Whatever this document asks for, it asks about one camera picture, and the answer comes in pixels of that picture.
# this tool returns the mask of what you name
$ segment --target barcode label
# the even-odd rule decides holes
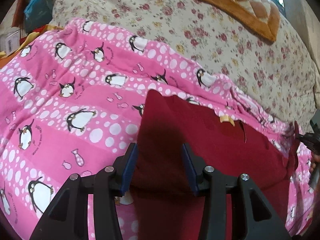
[[[12,52],[11,40],[8,40],[9,51]]]

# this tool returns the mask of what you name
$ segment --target maroon fabric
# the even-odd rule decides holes
[[[219,117],[207,107],[149,91],[138,134],[139,157],[131,182],[139,240],[198,238],[204,198],[194,197],[189,188],[181,159],[184,142],[224,174],[249,174],[285,222],[289,179],[298,165],[299,142],[294,142],[287,159],[264,135],[249,125],[243,127],[244,131],[239,121],[235,127],[229,122],[220,123]],[[226,201],[230,211],[231,198]],[[231,239],[229,213],[226,239]]]

